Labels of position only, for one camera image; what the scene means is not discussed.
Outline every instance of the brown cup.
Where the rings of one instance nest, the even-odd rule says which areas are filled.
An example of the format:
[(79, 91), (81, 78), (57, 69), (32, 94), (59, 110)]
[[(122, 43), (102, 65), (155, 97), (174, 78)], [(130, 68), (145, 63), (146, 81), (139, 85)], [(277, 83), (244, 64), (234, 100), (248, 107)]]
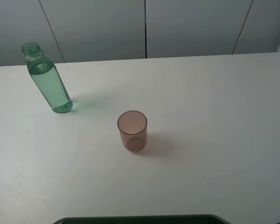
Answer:
[(139, 111), (127, 111), (117, 121), (122, 144), (131, 152), (142, 150), (147, 141), (147, 118)]

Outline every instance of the water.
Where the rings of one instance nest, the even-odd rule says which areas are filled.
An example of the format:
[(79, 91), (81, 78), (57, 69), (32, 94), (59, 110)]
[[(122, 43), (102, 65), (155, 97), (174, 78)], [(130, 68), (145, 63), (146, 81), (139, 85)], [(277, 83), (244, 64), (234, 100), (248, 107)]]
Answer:
[(53, 63), (36, 64), (29, 73), (54, 112), (65, 113), (72, 108), (72, 101)]

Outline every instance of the translucent cup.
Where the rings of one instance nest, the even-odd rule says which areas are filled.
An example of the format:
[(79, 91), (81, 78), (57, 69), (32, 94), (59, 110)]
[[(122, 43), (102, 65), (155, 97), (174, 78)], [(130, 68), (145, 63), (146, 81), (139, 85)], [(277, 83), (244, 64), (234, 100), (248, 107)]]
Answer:
[(117, 121), (122, 144), (131, 152), (142, 150), (147, 141), (147, 118), (139, 111), (127, 111)]

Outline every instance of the green bottle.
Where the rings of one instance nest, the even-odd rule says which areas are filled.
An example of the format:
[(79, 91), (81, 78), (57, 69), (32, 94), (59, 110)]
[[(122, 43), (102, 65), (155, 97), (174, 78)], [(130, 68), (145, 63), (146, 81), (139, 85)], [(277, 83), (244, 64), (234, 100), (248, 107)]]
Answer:
[(73, 103), (63, 85), (54, 63), (48, 59), (36, 42), (23, 44), (22, 52), (27, 60), (30, 76), (56, 113), (66, 113)]

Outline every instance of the dark object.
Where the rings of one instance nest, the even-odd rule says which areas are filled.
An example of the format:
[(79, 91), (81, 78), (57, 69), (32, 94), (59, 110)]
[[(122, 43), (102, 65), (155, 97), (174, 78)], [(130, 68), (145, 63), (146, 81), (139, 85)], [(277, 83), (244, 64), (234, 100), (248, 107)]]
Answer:
[(62, 224), (228, 224), (213, 215), (64, 218)]

